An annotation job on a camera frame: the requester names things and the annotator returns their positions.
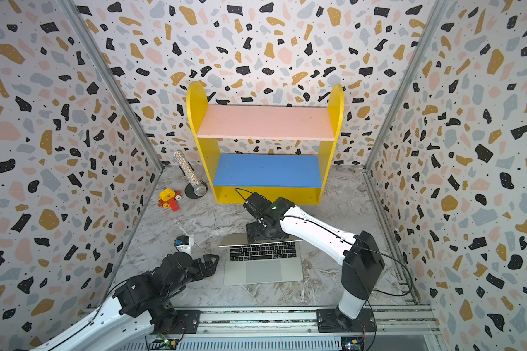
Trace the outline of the silver laptop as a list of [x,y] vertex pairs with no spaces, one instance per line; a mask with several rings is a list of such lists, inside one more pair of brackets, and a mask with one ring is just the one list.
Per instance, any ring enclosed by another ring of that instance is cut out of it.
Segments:
[[245,234],[227,235],[220,243],[221,247],[227,248],[224,285],[301,281],[300,241],[290,235],[284,239],[250,244]]

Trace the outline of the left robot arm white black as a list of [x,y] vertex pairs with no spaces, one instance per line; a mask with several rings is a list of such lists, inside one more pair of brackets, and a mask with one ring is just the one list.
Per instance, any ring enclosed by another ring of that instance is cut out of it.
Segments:
[[216,254],[199,259],[169,254],[153,271],[126,279],[95,311],[38,348],[120,350],[130,342],[160,338],[164,348],[175,350],[185,336],[196,334],[201,313],[177,309],[171,300],[191,282],[213,276],[219,260]]

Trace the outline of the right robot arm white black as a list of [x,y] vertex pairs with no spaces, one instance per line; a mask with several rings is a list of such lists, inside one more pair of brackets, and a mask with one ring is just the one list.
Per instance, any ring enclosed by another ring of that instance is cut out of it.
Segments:
[[370,298],[385,268],[375,238],[366,231],[345,232],[310,216],[299,206],[279,197],[270,202],[258,193],[244,201],[244,209],[266,239],[293,235],[326,253],[341,266],[343,294],[338,313],[355,320]]

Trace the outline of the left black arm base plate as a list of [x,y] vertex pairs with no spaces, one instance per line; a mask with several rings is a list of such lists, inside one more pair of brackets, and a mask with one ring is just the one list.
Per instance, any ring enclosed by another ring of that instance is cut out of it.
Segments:
[[151,319],[154,333],[159,334],[196,334],[201,318],[201,310],[197,309],[170,309],[162,312],[155,310]]

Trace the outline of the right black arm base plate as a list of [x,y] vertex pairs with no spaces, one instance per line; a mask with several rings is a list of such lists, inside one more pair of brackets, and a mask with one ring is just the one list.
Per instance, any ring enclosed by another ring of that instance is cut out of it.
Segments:
[[364,308],[355,319],[350,319],[335,309],[316,310],[316,319],[320,333],[367,333],[377,332],[376,319],[372,309]]

